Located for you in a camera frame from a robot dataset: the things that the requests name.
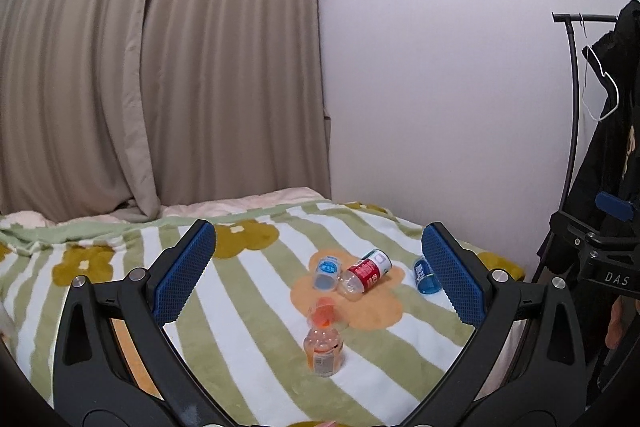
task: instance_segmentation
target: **black metal pole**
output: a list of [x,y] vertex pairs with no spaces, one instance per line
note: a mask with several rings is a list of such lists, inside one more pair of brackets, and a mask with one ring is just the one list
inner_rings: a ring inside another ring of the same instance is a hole
[[[571,146],[569,148],[569,162],[566,166],[566,174],[564,176],[564,187],[562,187],[562,196],[560,198],[559,210],[564,209],[566,198],[569,195],[569,188],[571,188],[571,180],[574,177],[574,165],[575,165],[575,153],[578,149],[578,126],[580,125],[580,80],[578,76],[578,55],[575,50],[575,34],[574,34],[574,22],[611,22],[615,23],[618,20],[616,15],[590,15],[590,14],[569,14],[569,13],[552,13],[554,22],[563,22],[566,28],[566,34],[569,39],[569,54],[571,56],[571,78],[573,86],[573,112],[572,112],[572,126],[571,126]],[[550,232],[547,236],[545,250],[540,257],[540,263],[536,268],[536,272],[533,274],[531,282],[537,282],[542,275],[542,270],[545,268],[546,258],[551,248],[551,242],[553,241],[554,233]]]

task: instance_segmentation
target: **black jacket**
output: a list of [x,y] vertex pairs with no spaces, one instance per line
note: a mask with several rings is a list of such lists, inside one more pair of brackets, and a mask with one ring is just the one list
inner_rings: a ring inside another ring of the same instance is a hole
[[[604,214],[595,206],[596,195],[605,191],[625,201],[640,203],[640,2],[627,4],[613,31],[607,32],[593,46],[593,51],[620,90],[620,105],[606,120],[598,123],[587,154],[569,192],[564,211],[587,223],[602,235],[630,237],[631,226]],[[600,67],[588,51],[582,54],[607,90],[602,115],[616,103],[614,86],[600,74]],[[566,276],[572,290],[587,359],[604,343],[610,308],[616,296],[589,283],[577,282],[577,249],[555,237],[550,245],[546,266]]]

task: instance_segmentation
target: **barcode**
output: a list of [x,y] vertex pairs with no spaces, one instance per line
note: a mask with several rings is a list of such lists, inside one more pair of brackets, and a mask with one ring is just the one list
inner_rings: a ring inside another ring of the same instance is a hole
[[330,377],[334,373],[334,352],[314,354],[314,373],[321,377]]

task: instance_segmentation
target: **blue gripper pad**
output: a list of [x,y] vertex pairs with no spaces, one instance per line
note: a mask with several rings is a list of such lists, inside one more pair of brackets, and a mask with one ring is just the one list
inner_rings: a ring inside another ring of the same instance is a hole
[[630,201],[621,200],[608,192],[599,192],[596,196],[596,207],[619,219],[623,223],[634,218],[634,206]]
[[442,223],[422,232],[422,254],[465,324],[476,328],[486,315],[492,288],[489,271],[473,252],[464,250]]
[[199,219],[178,244],[162,252],[154,266],[149,269],[153,273],[154,267],[158,266],[164,273],[164,277],[158,283],[154,284],[153,277],[149,281],[155,286],[152,309],[159,326],[174,322],[178,318],[207,267],[215,246],[215,228],[208,221]]

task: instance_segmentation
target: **blue bottle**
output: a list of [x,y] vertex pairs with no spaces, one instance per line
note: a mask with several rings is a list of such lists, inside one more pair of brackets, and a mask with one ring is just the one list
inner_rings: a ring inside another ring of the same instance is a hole
[[431,270],[431,266],[429,266],[429,263],[427,263],[424,257],[420,257],[420,259],[414,263],[414,277],[415,285],[420,293],[430,295],[442,290],[440,281],[438,281],[436,274]]

